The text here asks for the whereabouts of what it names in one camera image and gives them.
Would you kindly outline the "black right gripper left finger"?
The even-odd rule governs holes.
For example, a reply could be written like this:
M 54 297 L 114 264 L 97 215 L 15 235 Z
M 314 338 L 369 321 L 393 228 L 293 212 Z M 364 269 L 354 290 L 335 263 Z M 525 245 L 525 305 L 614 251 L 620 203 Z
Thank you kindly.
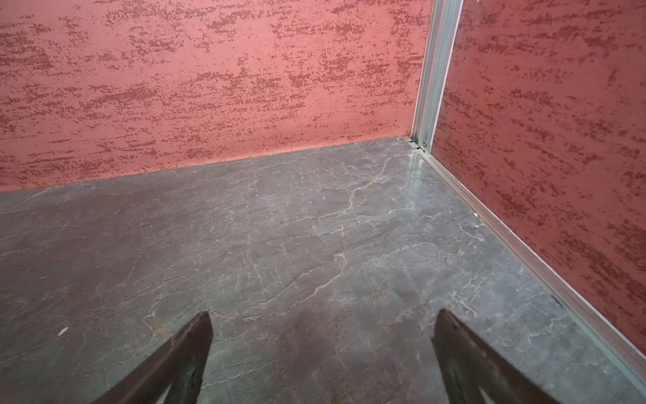
M 202 311 L 95 402 L 197 402 L 212 339 L 209 313 Z

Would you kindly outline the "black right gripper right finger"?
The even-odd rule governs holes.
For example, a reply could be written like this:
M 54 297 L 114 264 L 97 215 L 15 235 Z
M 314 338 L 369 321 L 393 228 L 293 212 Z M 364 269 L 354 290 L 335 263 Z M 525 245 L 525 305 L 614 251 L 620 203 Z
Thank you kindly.
M 555 403 L 467 325 L 437 313 L 432 345 L 451 403 Z

